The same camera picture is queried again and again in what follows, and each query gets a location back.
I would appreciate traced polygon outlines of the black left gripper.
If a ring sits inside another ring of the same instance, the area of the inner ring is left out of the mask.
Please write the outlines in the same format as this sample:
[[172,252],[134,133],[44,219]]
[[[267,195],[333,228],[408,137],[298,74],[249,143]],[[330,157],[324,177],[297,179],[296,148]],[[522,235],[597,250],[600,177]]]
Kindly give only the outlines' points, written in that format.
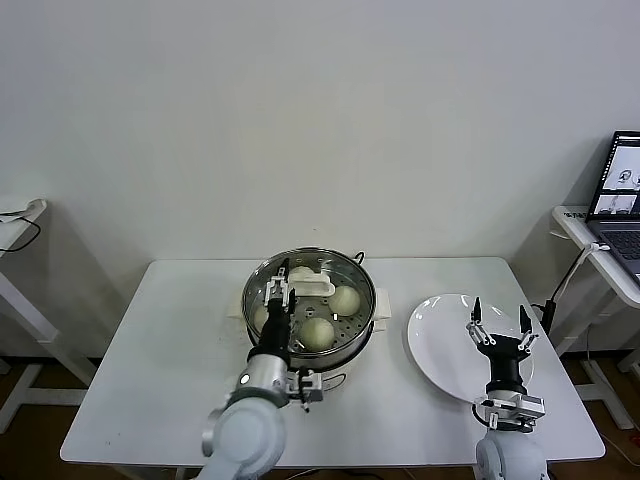
[[289,259],[285,258],[266,284],[264,302],[260,312],[264,318],[260,338],[254,354],[289,356],[291,337],[290,315],[296,307],[296,290],[289,288]]

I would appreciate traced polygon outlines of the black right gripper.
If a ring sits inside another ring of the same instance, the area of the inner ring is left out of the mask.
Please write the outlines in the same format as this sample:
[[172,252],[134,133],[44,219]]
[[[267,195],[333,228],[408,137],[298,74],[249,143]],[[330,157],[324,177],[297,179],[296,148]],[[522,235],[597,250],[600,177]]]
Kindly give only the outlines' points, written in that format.
[[482,324],[482,307],[477,297],[466,325],[467,332],[476,345],[482,345],[482,354],[490,362],[490,385],[522,385],[519,364],[530,356],[533,344],[539,337],[533,332],[532,320],[523,305],[519,307],[521,339],[503,335],[492,336]]

